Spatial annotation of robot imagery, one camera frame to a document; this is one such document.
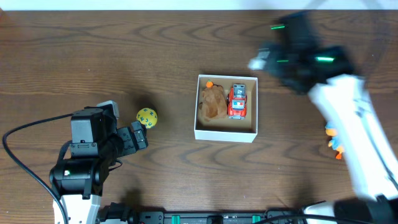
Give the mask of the red toy truck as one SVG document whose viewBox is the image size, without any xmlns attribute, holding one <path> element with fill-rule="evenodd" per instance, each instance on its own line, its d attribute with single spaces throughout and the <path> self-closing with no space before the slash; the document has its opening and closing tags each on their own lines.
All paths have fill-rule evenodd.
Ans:
<svg viewBox="0 0 398 224">
<path fill-rule="evenodd" d="M 227 96 L 228 118 L 245 119 L 247 113 L 247 95 L 244 84 L 233 84 Z"/>
</svg>

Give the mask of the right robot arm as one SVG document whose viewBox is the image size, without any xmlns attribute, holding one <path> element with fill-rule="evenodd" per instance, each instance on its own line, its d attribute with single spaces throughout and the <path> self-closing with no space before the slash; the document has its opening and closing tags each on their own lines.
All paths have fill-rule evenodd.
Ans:
<svg viewBox="0 0 398 224">
<path fill-rule="evenodd" d="M 318 202 L 279 220 L 294 223 L 396 223 L 397 158 L 345 50 L 318 43 L 305 12 L 278 19 L 279 44 L 265 44 L 249 66 L 307 95 L 336 136 L 355 198 Z"/>
</svg>

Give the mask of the brown plush toy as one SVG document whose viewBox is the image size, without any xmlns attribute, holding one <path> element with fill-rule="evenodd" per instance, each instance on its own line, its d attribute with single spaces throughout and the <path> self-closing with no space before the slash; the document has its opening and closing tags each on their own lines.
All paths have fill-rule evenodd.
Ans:
<svg viewBox="0 0 398 224">
<path fill-rule="evenodd" d="M 199 110 L 201 117 L 206 122 L 227 117 L 224 88 L 221 85 L 215 85 L 211 80 L 207 80 L 205 89 L 201 92 Z"/>
</svg>

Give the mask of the orange duck toy blue hat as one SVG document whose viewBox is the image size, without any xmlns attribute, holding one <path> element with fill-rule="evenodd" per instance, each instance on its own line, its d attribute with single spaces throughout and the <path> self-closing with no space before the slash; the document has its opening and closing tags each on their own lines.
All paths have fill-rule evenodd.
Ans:
<svg viewBox="0 0 398 224">
<path fill-rule="evenodd" d="M 337 130 L 332 124 L 332 122 L 326 123 L 325 132 L 327 136 L 331 137 L 331 139 L 328 142 L 328 147 L 336 151 L 336 156 L 335 156 L 336 159 L 342 159 L 344 148 L 340 142 L 340 139 L 338 138 Z"/>
</svg>

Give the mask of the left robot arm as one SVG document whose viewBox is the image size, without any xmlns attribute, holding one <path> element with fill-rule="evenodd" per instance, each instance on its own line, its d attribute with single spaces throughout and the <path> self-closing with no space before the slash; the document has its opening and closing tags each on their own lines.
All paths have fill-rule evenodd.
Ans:
<svg viewBox="0 0 398 224">
<path fill-rule="evenodd" d="M 56 223 L 95 223 L 103 184 L 120 158 L 148 147 L 146 127 L 139 121 L 117 127 L 112 105 L 86 107 L 71 117 L 71 157 L 59 155 L 50 171 L 52 190 L 63 208 Z"/>
</svg>

